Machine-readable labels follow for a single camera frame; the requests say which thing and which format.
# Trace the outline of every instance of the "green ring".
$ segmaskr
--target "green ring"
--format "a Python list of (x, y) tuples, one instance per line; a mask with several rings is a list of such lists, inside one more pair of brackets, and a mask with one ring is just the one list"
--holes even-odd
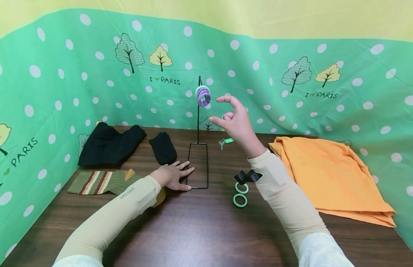
[(247, 185), (247, 184), (243, 184), (243, 185), (245, 186), (246, 190), (245, 190), (245, 191), (241, 191), (241, 190), (237, 187), (237, 185), (239, 185), (239, 184), (240, 184), (239, 182), (236, 182), (236, 184), (234, 185), (234, 188), (236, 189), (236, 191), (237, 191), (238, 193), (240, 193), (240, 194), (246, 194), (246, 193), (248, 193), (248, 191), (249, 191), (248, 185)]
[[(245, 199), (245, 203), (242, 204), (242, 205), (240, 205), (239, 203), (236, 202), (236, 197), (242, 197), (243, 199)], [(233, 197), (233, 204), (234, 204), (236, 207), (243, 208), (243, 207), (245, 207), (245, 206), (248, 204), (248, 199), (246, 199), (246, 196), (243, 195), (243, 194), (235, 194), (234, 197)]]

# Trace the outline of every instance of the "black sock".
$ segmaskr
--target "black sock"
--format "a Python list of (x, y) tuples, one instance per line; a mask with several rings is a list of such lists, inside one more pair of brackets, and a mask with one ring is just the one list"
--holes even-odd
[(153, 148), (154, 157), (161, 165), (172, 164), (177, 159), (177, 151), (171, 142), (171, 138), (166, 132), (159, 132), (159, 134), (149, 140)]

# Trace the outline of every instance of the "yellow tree illustration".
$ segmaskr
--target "yellow tree illustration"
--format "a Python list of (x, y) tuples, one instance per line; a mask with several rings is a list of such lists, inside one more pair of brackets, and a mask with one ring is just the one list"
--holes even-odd
[(163, 71), (163, 66), (168, 67), (172, 65), (172, 59), (162, 46), (158, 46), (156, 50), (150, 55), (149, 61), (153, 65), (160, 66), (160, 71)]
[(0, 124), (0, 152), (2, 152), (2, 154), (4, 154), (5, 156), (8, 155), (8, 152), (1, 148), (1, 146), (8, 139), (11, 130), (12, 129), (8, 127), (6, 124)]
[(332, 64), (326, 70), (319, 73), (315, 80), (318, 82), (323, 82), (322, 87), (325, 87), (327, 82), (335, 82), (338, 81), (341, 74), (339, 73), (339, 67), (337, 64)]

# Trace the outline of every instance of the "orange towel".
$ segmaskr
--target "orange towel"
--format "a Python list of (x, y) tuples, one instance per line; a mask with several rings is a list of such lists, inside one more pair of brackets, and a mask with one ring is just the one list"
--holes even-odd
[(276, 137), (269, 146), (319, 212), (396, 227), (395, 211), (350, 147), (303, 137)]

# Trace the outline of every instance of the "key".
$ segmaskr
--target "key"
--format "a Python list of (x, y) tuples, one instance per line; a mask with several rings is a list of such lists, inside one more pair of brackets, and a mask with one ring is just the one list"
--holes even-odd
[(221, 146), (221, 150), (223, 150), (224, 140), (220, 140), (220, 141), (218, 141), (218, 143), (219, 143), (219, 144), (220, 144), (220, 146)]

